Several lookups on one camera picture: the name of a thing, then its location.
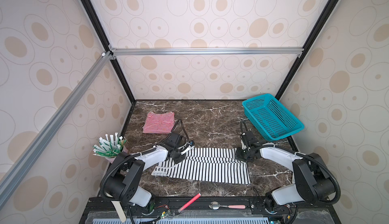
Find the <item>red white striped tank top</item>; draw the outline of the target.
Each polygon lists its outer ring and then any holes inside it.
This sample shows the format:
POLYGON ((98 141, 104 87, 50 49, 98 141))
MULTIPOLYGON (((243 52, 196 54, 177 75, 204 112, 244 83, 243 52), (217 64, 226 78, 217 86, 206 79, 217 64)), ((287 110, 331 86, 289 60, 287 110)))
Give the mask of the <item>red white striped tank top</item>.
POLYGON ((145 125, 143 126, 143 133, 168 134, 172 131, 174 125, 174 112, 168 112, 164 114, 149 112, 146 117, 145 125))

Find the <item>black white striped tank top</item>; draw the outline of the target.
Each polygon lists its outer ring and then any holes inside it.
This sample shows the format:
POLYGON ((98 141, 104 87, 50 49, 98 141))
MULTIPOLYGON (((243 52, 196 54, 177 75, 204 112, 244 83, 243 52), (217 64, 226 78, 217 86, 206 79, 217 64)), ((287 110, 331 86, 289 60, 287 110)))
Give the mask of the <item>black white striped tank top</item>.
POLYGON ((248 185, 251 180, 247 163, 236 158, 236 151, 236 148, 194 148, 178 164, 172 159, 159 163, 152 176, 248 185))

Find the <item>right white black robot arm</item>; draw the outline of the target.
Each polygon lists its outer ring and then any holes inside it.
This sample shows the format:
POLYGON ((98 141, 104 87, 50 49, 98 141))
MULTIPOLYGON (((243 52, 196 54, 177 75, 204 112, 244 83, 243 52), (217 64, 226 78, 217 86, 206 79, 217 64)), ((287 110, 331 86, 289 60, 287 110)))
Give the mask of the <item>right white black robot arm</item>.
POLYGON ((259 141, 245 121, 240 122, 242 147, 237 159, 254 162, 271 160, 293 172, 295 183, 268 192, 263 205, 271 212, 277 207, 293 203, 335 204, 340 200, 341 188, 336 177, 327 168, 320 155, 294 152, 265 140, 259 141))

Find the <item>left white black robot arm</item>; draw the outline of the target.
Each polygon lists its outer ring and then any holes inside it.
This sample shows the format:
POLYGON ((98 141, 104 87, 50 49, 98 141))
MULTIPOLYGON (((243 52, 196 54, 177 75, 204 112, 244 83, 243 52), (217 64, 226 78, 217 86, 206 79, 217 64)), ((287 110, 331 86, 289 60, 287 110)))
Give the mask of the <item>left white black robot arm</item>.
POLYGON ((149 150, 136 154, 119 153, 100 183, 100 196, 108 201, 153 209, 153 195, 139 186, 143 172, 167 160, 175 165, 181 163, 195 144, 190 140, 181 119, 175 122, 173 129, 177 126, 181 127, 184 135, 170 132, 149 150))

